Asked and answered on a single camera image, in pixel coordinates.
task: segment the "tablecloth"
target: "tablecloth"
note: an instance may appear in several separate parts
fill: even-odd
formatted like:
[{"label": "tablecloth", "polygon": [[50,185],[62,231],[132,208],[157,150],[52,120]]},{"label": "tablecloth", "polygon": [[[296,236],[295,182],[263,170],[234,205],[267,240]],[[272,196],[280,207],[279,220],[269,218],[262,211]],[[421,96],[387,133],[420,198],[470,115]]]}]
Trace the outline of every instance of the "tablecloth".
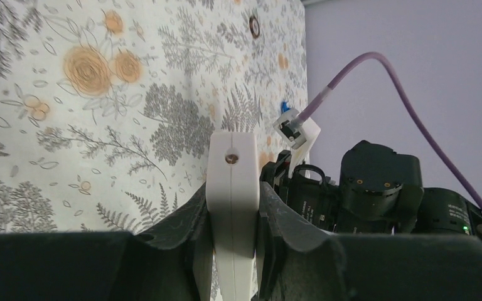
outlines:
[{"label": "tablecloth", "polygon": [[0,233],[151,227],[212,132],[286,148],[284,99],[307,103],[299,0],[0,0]]}]

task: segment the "cable connector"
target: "cable connector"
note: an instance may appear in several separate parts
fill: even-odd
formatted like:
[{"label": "cable connector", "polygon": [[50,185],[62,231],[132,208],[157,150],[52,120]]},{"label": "cable connector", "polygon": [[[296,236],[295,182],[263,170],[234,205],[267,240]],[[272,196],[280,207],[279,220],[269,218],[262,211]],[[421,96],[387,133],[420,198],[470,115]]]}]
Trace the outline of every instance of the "cable connector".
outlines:
[{"label": "cable connector", "polygon": [[272,125],[278,134],[291,148],[291,163],[289,177],[292,177],[294,168],[308,156],[311,147],[321,132],[321,128],[308,118],[305,122],[297,120],[298,111],[294,108],[283,113]]}]

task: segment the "brown ring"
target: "brown ring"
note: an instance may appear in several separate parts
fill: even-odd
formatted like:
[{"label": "brown ring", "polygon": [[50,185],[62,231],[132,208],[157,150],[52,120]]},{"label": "brown ring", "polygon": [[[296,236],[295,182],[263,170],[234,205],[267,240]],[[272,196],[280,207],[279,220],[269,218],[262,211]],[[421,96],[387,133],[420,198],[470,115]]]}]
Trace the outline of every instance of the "brown ring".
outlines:
[{"label": "brown ring", "polygon": [[255,16],[250,17],[249,26],[250,26],[250,32],[252,33],[252,37],[254,39],[259,38],[259,34],[260,34],[259,21],[256,19]]}]

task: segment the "small blue object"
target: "small blue object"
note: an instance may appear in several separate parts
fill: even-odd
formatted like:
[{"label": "small blue object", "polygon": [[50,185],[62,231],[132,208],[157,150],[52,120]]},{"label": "small blue object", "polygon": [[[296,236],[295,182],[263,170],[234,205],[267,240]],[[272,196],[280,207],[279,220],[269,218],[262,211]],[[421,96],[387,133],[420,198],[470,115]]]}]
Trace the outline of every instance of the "small blue object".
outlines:
[{"label": "small blue object", "polygon": [[280,105],[280,111],[283,113],[289,111],[291,108],[287,105],[287,102],[285,100],[282,100],[282,103]]}]

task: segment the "white plastic part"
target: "white plastic part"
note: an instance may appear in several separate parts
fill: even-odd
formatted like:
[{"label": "white plastic part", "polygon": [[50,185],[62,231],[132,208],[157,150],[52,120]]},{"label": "white plastic part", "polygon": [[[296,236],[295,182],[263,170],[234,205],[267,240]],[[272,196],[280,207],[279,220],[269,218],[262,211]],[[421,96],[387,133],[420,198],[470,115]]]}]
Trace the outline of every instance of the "white plastic part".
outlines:
[{"label": "white plastic part", "polygon": [[308,156],[315,140],[319,137],[321,128],[309,118],[302,124],[300,128],[300,134],[304,137],[305,141],[298,148],[291,149],[291,164],[289,165],[289,178],[292,177],[294,168],[300,164]]},{"label": "white plastic part", "polygon": [[213,133],[206,203],[223,301],[249,301],[254,267],[259,170],[253,133]]}]

